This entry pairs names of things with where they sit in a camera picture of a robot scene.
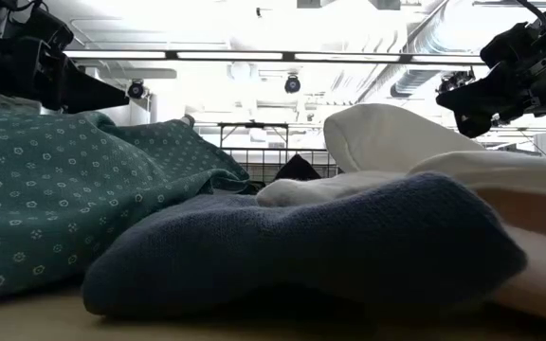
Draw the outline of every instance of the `cable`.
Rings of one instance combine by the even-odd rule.
[[[534,15],[538,18],[540,21],[540,31],[544,32],[546,30],[546,16],[543,14],[543,12],[540,11],[536,6],[532,5],[528,2],[528,0],[515,0],[520,5],[526,7],[528,10],[534,13]]]

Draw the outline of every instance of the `white cloth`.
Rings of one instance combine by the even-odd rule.
[[[546,236],[512,226],[507,226],[506,230],[528,255],[528,267],[500,288],[494,300],[503,306],[546,318]]]
[[[469,188],[500,188],[546,195],[546,157],[509,152],[454,152],[433,156],[409,174],[438,171]]]
[[[378,188],[402,177],[404,173],[400,172],[366,170],[311,181],[280,179],[263,188],[256,195],[256,201],[267,207],[325,203]]]
[[[358,104],[325,120],[326,146],[345,172],[407,172],[440,153],[484,148],[411,111]]]

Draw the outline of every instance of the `black cloth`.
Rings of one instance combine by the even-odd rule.
[[[265,186],[266,186],[266,184],[264,182],[262,182],[262,181],[252,181],[252,180],[250,180],[250,181],[247,182],[246,188],[244,188],[244,190],[242,190],[241,192],[239,192],[237,194],[256,195]]]
[[[275,175],[275,180],[279,179],[308,181],[321,179],[321,176],[309,162],[296,154]]]

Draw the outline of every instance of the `white sock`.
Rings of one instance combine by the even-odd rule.
[[[256,196],[256,200],[260,206],[298,206],[325,203],[380,187],[403,176],[403,173],[368,170],[312,181],[280,179],[261,190]]]

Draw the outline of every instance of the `light fixture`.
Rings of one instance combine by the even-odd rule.
[[[458,131],[458,128],[454,125],[446,126],[448,129]],[[546,128],[531,128],[531,127],[498,127],[490,129],[490,132],[486,135],[478,137],[533,137],[538,134],[546,134]]]
[[[546,9],[546,0],[529,1],[539,9]],[[476,0],[473,1],[473,7],[494,7],[494,8],[521,8],[517,1],[513,0]]]
[[[473,55],[416,55],[412,56],[411,63],[439,64],[439,65],[485,65],[480,56]]]
[[[379,62],[379,63],[397,63],[399,55],[372,55],[372,54],[340,54],[340,53],[297,53],[297,61],[310,62]]]
[[[280,61],[279,52],[178,52],[180,60],[249,60],[249,61]]]
[[[165,60],[166,52],[163,51],[98,51],[75,50],[65,51],[68,58],[82,58],[95,60]]]
[[[408,70],[430,70],[430,71],[470,71],[471,65],[442,65],[442,64],[416,64],[406,65]]]

